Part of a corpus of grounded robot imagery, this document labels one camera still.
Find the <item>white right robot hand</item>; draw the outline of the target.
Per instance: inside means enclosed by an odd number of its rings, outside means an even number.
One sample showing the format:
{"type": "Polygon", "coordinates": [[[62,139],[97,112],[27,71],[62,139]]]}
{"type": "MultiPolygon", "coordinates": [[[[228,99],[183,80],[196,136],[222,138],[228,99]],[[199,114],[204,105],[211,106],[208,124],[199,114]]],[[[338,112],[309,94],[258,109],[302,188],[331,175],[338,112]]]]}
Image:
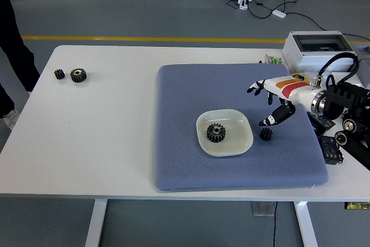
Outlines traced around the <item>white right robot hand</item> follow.
{"type": "Polygon", "coordinates": [[[280,106],[267,118],[259,122],[259,126],[274,126],[287,120],[295,113],[295,107],[302,105],[311,113],[320,115],[323,111],[321,104],[325,91],[314,89],[309,83],[292,76],[283,76],[272,79],[259,80],[253,83],[247,92],[255,95],[265,89],[268,92],[268,103],[271,104],[273,96],[279,97],[280,106]]]}

